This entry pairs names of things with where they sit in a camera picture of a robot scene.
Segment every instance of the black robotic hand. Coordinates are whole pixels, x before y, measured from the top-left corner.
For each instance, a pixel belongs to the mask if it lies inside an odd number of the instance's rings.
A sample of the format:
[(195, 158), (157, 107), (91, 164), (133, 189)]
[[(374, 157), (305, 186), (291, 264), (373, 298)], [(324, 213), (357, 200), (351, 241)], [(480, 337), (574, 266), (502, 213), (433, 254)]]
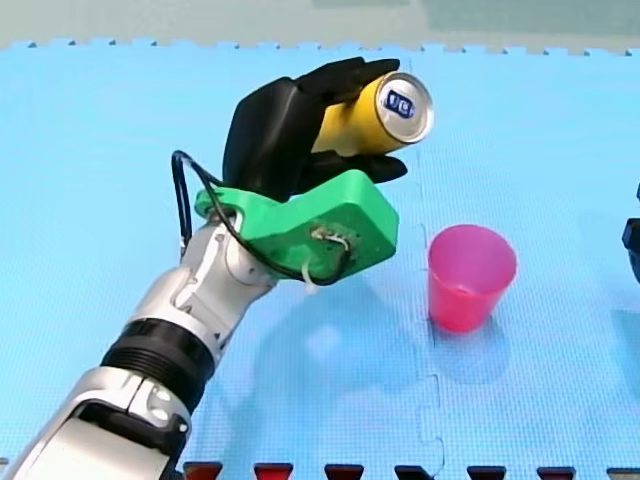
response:
[(402, 177), (407, 169), (393, 157), (311, 153), (327, 107), (356, 100), (366, 85), (399, 66), (396, 59), (356, 57), (249, 94), (236, 107), (227, 136), (224, 185), (285, 202), (347, 170), (361, 170), (374, 183)]

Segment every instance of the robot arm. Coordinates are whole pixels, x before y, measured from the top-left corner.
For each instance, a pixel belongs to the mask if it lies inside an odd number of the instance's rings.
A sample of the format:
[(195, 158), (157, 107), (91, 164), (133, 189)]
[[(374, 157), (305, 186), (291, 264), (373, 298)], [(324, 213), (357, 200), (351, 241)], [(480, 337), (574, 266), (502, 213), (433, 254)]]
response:
[[(231, 219), (240, 226), (240, 216)], [(212, 219), (7, 474), (169, 480), (233, 330), (276, 280)]]
[(223, 182), (174, 155), (205, 185), (196, 201), (204, 227), (192, 234), (173, 162), (179, 266), (155, 281), (6, 480), (181, 478), (191, 415), (249, 306), (279, 279), (331, 284), (393, 255), (397, 213), (374, 183), (406, 173), (386, 156), (394, 148), (349, 158), (313, 149), (326, 108), (357, 100), (398, 65), (349, 59), (247, 96), (233, 117)]

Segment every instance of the silver robot arm segment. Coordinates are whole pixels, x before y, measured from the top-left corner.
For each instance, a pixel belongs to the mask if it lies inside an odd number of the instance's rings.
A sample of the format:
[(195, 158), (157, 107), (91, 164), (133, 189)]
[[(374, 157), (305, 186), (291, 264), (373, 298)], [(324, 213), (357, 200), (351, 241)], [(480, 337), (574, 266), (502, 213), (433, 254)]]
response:
[[(239, 215), (230, 220), (239, 228)], [(212, 219), (4, 478), (179, 478), (176, 462), (205, 386), (249, 306), (275, 284)]]

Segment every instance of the black object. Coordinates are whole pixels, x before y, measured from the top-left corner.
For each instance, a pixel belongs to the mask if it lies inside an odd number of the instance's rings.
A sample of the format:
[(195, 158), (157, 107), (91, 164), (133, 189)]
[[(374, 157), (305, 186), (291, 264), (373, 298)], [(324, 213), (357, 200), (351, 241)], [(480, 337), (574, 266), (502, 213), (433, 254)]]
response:
[(180, 398), (189, 413), (200, 403), (215, 368), (211, 353), (191, 332), (153, 318), (127, 325), (100, 365), (157, 380)]
[(622, 243), (629, 252), (629, 262), (636, 281), (640, 283), (640, 218), (627, 220), (622, 234)]
[(327, 107), (356, 100), (366, 85), (399, 66), (397, 59), (355, 57), (295, 80), (279, 78), (249, 94), (236, 107), (229, 128), (224, 185), (285, 202), (351, 169), (362, 170), (375, 183), (402, 177), (404, 163), (386, 155), (311, 153)]

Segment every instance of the blue label on can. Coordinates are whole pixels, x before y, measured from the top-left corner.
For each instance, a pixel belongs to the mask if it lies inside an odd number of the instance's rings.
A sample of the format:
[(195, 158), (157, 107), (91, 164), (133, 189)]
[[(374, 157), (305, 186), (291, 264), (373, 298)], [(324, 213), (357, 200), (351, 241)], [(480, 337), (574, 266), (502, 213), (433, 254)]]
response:
[(393, 90), (389, 90), (387, 98), (384, 101), (384, 107), (405, 119), (413, 117), (416, 113), (416, 107), (413, 105), (413, 102)]

